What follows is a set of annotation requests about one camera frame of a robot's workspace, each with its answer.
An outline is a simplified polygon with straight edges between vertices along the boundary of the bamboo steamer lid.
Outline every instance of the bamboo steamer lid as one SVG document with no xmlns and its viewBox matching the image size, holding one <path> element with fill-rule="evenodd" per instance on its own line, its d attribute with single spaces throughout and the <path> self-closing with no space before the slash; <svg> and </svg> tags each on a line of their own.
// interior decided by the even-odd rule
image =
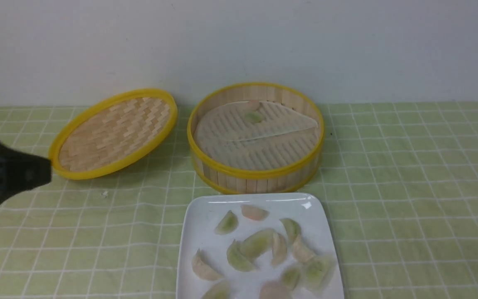
<svg viewBox="0 0 478 299">
<path fill-rule="evenodd" d="M 71 121 L 49 150 L 53 168 L 69 179 L 111 174 L 156 148 L 173 129 L 178 110 L 159 89 L 129 91 Z"/>
</svg>

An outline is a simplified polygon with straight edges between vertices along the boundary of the white plate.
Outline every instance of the white plate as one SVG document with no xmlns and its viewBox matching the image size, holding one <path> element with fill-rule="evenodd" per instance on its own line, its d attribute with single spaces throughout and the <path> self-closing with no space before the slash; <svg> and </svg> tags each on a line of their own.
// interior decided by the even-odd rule
<svg viewBox="0 0 478 299">
<path fill-rule="evenodd" d="M 241 214 L 242 204 L 253 204 L 270 212 L 261 222 L 252 221 Z M 217 224 L 231 210 L 239 219 L 239 227 L 228 235 L 214 233 Z M 234 239 L 244 240 L 264 228 L 274 228 L 287 238 L 279 219 L 291 218 L 302 227 L 305 242 L 317 254 L 331 253 L 336 257 L 335 248 L 328 221 L 320 201 L 307 193 L 216 195 L 194 199 L 188 207 L 182 229 L 178 276 L 176 278 L 176 299 L 201 299 L 204 293 L 215 283 L 198 278 L 192 270 L 191 259 L 200 248 L 209 263 L 225 278 L 234 290 L 233 299 L 257 299 L 264 282 L 277 280 L 281 271 L 296 262 L 290 255 L 277 268 L 271 267 L 272 252 L 265 253 L 256 260 L 259 271 L 248 273 L 233 269 L 226 259 L 226 250 Z M 315 295 L 297 288 L 294 299 L 315 299 Z M 343 299 L 344 291 L 340 270 L 336 267 L 329 286 L 321 298 Z"/>
</svg>

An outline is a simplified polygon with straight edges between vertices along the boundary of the green checkered tablecloth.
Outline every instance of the green checkered tablecloth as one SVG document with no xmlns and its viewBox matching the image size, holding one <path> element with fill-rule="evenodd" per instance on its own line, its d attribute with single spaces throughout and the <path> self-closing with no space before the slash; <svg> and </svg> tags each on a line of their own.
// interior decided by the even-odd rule
<svg viewBox="0 0 478 299">
<path fill-rule="evenodd" d="M 301 191 L 324 205 L 347 299 L 478 298 L 478 102 L 320 108 L 322 167 Z M 0 140 L 46 155 L 83 110 L 0 108 Z M 0 298 L 174 299 L 186 208 L 216 193 L 191 167 L 190 110 L 127 169 L 2 206 Z"/>
</svg>

